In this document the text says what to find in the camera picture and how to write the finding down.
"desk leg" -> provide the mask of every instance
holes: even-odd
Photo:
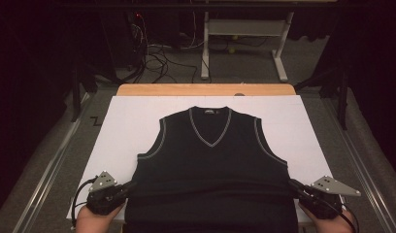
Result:
[[[293,16],[294,16],[293,12],[288,13],[288,16],[286,17],[286,24],[283,27],[282,33],[280,35],[280,46],[277,50],[272,50],[272,55],[277,67],[278,75],[280,76],[280,81],[283,83],[288,82],[288,77],[286,76],[285,70],[283,68],[281,54],[282,54],[283,46],[285,45],[286,37],[288,36],[288,31],[289,31],[289,27],[291,26],[291,21]]]
[[[201,79],[206,80],[210,76],[210,52],[208,50],[208,20],[209,13],[205,12],[204,21],[204,50],[202,51],[202,62],[201,62]]]

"gray carpet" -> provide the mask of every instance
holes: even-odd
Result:
[[[245,39],[241,41],[251,45],[259,45],[263,39]],[[166,55],[173,62],[184,65],[194,65],[198,71],[194,77],[195,83],[279,83],[278,74],[275,70],[270,49],[275,47],[277,39],[268,39],[261,47],[234,45],[236,52],[213,50],[210,55],[210,80],[202,81],[200,76],[201,51],[196,50],[170,50],[165,49]],[[305,39],[300,41],[288,41],[282,54],[282,61],[289,77],[289,83],[296,84],[307,79],[314,70],[320,53],[325,46],[326,40],[318,40],[313,43]],[[224,44],[216,42],[211,44],[213,49],[222,49]],[[156,60],[151,59],[150,67],[156,65]],[[159,83],[190,83],[194,69],[191,67],[170,64],[168,76],[159,80]],[[120,76],[125,76],[126,71],[119,70]],[[140,83],[151,83],[159,76],[154,71],[146,71],[140,79]],[[55,125],[47,138],[37,148],[24,173],[16,184],[0,212],[0,232],[13,232],[19,218],[28,206],[34,190],[40,179],[46,173],[46,169],[59,153],[59,148],[66,146],[63,151],[63,159],[58,161],[60,166],[49,183],[49,192],[44,196],[42,206],[33,206],[35,214],[29,224],[24,228],[25,232],[71,232],[70,221],[66,219],[70,198],[79,186],[81,175],[90,156],[95,140],[101,126],[94,125],[102,122],[112,96],[116,94],[117,86],[100,84],[99,90],[90,94],[84,102],[84,108],[79,123],[71,123],[72,106],[71,96],[65,101],[68,110],[64,117]],[[366,180],[357,172],[356,165],[351,159],[348,144],[345,140],[345,132],[339,130],[334,113],[336,101],[320,99],[317,94],[318,88],[305,88],[298,94],[302,96],[305,107],[309,114],[313,129],[324,152],[334,178],[347,183],[362,191],[361,197],[347,198],[347,202],[357,215],[361,232],[396,232],[385,229],[385,220],[374,208],[372,192],[368,191]],[[68,144],[63,140],[71,128],[76,128]],[[379,195],[385,200],[387,210],[396,219],[396,175],[391,171],[390,165],[384,158],[377,142],[373,139],[371,131],[365,120],[359,113],[359,107],[353,99],[352,93],[348,97],[347,107],[347,135],[355,145],[354,149],[365,161],[372,175]],[[112,226],[110,232],[119,232],[119,225]],[[313,228],[301,229],[300,232],[314,232]]]

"black cable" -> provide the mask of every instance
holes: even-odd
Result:
[[[94,183],[97,178],[98,178],[98,176],[96,176],[94,179],[88,180],[88,181],[84,182],[83,184],[81,184],[81,186],[78,188],[77,192],[75,193],[74,201],[72,203],[72,208],[71,208],[71,221],[72,221],[72,228],[71,229],[75,229],[75,227],[77,226],[77,220],[75,219],[75,208],[77,207],[78,195],[80,194],[81,190],[87,184]]]
[[[151,59],[151,60],[149,60],[149,61],[147,62],[147,64],[148,64],[149,62],[151,62],[151,61],[158,61],[159,63],[161,63],[161,66],[160,66],[160,67],[157,67],[157,68],[154,68],[154,69],[149,68],[149,67],[147,66],[147,69],[148,69],[149,71],[159,74],[159,77],[156,78],[152,83],[157,83],[162,77],[165,77],[165,76],[167,75],[167,73],[168,73],[168,62],[167,62],[166,60],[163,60],[163,59],[158,58],[158,57],[156,56],[156,54],[161,55],[161,54],[159,54],[159,53],[150,54],[149,56],[152,56],[152,57],[154,57],[155,59]]]
[[[219,40],[225,42],[225,48],[223,48],[222,50],[220,50],[220,49],[213,49],[213,48],[210,47],[210,43],[208,43],[208,50],[212,50],[212,51],[225,51],[225,50],[228,49],[229,43],[228,43],[227,40],[225,40],[225,39],[223,39],[223,38],[220,38],[220,37],[215,37],[215,38],[217,38],[217,39],[219,39]]]
[[[268,39],[269,39],[269,37],[264,38],[262,43],[257,44],[257,45],[251,45],[251,44],[247,44],[247,43],[238,42],[238,40],[229,40],[229,42],[234,43],[234,44],[238,44],[238,45],[249,46],[249,47],[261,47],[267,42]]]
[[[138,76],[140,76],[144,73],[144,69],[145,69],[144,62],[141,62],[140,65],[137,66],[135,71],[133,71],[131,74],[127,75],[126,77],[121,78],[121,80],[127,82],[129,80],[136,79]],[[102,84],[115,84],[114,82],[105,81],[105,80],[99,79],[97,77],[95,77],[95,81],[98,83],[102,83]]]
[[[211,71],[210,71],[210,67],[208,66],[208,64],[205,62],[204,57],[201,57],[202,63],[204,63],[204,65],[207,67],[208,69],[208,78],[210,79],[210,83],[213,83],[213,78],[211,78]]]
[[[77,204],[75,207],[77,208],[78,206],[84,205],[86,202],[81,202],[80,204]]]
[[[331,208],[333,211],[335,211],[340,217],[342,217],[342,218],[346,221],[346,223],[348,223],[348,225],[351,227],[353,233],[359,233],[359,231],[357,231],[357,229],[355,228],[355,226],[353,225],[353,223],[352,223],[343,213],[339,212],[339,211],[338,211],[337,209],[335,209],[331,204],[329,204],[328,202],[326,202],[326,201],[324,201],[324,200],[322,200],[322,199],[320,199],[320,198],[315,198],[315,200],[317,200],[317,201],[319,201],[319,202],[325,204],[326,206],[328,206],[329,208]]]
[[[352,209],[348,207],[346,204],[342,204],[344,207],[346,207],[346,210],[349,211],[352,214],[352,217],[355,219],[355,224],[356,224],[356,232],[359,232],[359,222],[358,218],[356,218],[356,215],[353,213]]]
[[[175,62],[175,61],[170,60],[170,59],[165,55],[164,49],[162,49],[162,55],[165,57],[165,59],[167,59],[168,62],[170,62],[170,63],[172,63],[172,64],[174,64],[174,65],[179,65],[179,66],[184,66],[184,67],[193,68],[193,69],[194,69],[194,73],[192,74],[191,83],[194,83],[194,77],[195,77],[195,74],[197,73],[198,67],[193,66],[193,65],[184,65],[184,64],[180,64],[180,63],[177,63],[177,62]]]
[[[143,74],[145,72],[145,70],[147,69],[147,63],[146,63],[146,57],[143,56],[143,59],[141,61],[141,65],[143,66],[143,70],[142,72],[140,72],[140,74],[138,76],[135,77],[135,80],[133,83],[139,83],[140,79],[143,77]]]
[[[153,45],[149,45],[150,48],[158,48],[158,50],[154,53],[160,53],[162,50],[164,50],[164,45],[162,44],[163,42],[157,42],[160,45],[157,44],[153,44]]]
[[[157,83],[160,79],[162,79],[165,76],[171,78],[171,80],[173,80],[174,83],[178,83],[177,80],[174,77],[168,75],[167,72],[168,72],[168,66],[167,66],[167,70],[165,71],[165,73],[162,74],[162,72],[161,72],[161,75],[158,78],[156,78],[152,83]]]

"white table surface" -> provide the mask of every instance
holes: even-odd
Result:
[[[159,120],[193,106],[227,106],[261,118],[271,150],[288,162],[292,179],[309,184],[324,175],[332,177],[298,95],[114,96],[80,183],[93,179],[102,171],[109,172],[119,184],[129,182],[137,167],[137,154],[148,151],[158,135]],[[81,191],[77,203],[86,201],[89,187],[90,184]],[[124,222],[124,210],[115,221]],[[311,222],[298,205],[296,210],[300,223]]]

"gray trim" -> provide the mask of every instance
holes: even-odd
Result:
[[[53,156],[52,160],[49,162],[44,175],[41,177],[37,187],[35,188],[34,193],[32,194],[28,204],[26,205],[21,217],[19,218],[16,227],[14,228],[14,233],[17,232],[29,232],[31,230],[32,224],[34,223],[38,213],[43,206],[48,193],[50,192],[50,188],[52,187],[53,182],[61,168],[62,162],[66,156],[65,150],[68,148],[68,145],[71,142],[72,137],[77,131],[78,127],[81,123],[81,116],[83,112],[87,109],[88,102],[92,100],[91,95],[86,93],[81,101],[82,111],[78,116],[77,120],[72,123],[67,134],[65,135],[61,146],[59,147],[56,154]]]
[[[379,222],[381,223],[385,232],[396,232],[395,220],[385,206],[382,194],[380,193],[375,182],[371,178],[371,175],[365,167],[358,150],[355,148],[352,140],[350,139],[348,132],[345,131],[338,123],[338,120],[336,118],[337,113],[331,103],[331,100],[323,99],[322,102],[326,110],[330,113],[331,119],[334,121],[334,124],[337,125],[338,132],[342,136],[348,150],[351,165],[354,168],[354,171],[359,181],[361,181],[362,186],[365,189],[368,199],[370,200],[371,205],[373,206],[373,209],[378,216]]]
[[[152,154],[147,155],[147,156],[138,156],[138,159],[149,159],[154,157],[162,148],[162,145],[164,144],[165,141],[165,135],[167,134],[167,124],[165,122],[165,118],[162,118],[162,124],[163,124],[163,133],[162,133],[162,140],[161,140],[161,144],[159,144],[158,149],[156,149],[156,151],[154,151]]]
[[[279,162],[279,163],[281,163],[282,165],[285,165],[285,166],[287,167],[288,165],[287,165],[287,163],[286,163],[285,161],[281,160],[280,158],[276,157],[276,156],[273,155],[273,154],[268,153],[267,150],[265,150],[264,146],[263,146],[262,143],[261,143],[261,139],[260,139],[260,137],[259,137],[258,128],[256,127],[256,125],[257,125],[257,124],[256,124],[256,120],[257,120],[257,118],[254,117],[254,118],[253,118],[253,127],[254,127],[254,130],[255,130],[256,140],[258,141],[259,147],[260,147],[260,148],[262,149],[262,151],[264,151],[268,156],[274,158],[275,160],[277,160],[277,162]]]
[[[192,127],[194,128],[194,131],[195,131],[196,135],[198,136],[198,138],[199,138],[203,143],[205,143],[207,146],[213,148],[213,147],[215,147],[215,146],[221,141],[221,139],[223,138],[223,136],[224,136],[225,133],[226,133],[226,130],[228,129],[229,122],[231,121],[231,112],[232,112],[231,109],[228,108],[228,119],[227,119],[227,121],[226,121],[225,128],[224,128],[222,134],[219,136],[218,140],[216,140],[216,142],[214,142],[213,144],[207,142],[207,141],[201,136],[201,134],[199,134],[198,129],[197,129],[197,127],[195,126],[194,119],[193,119],[193,117],[192,117],[192,108],[189,109],[189,119],[191,120]]]

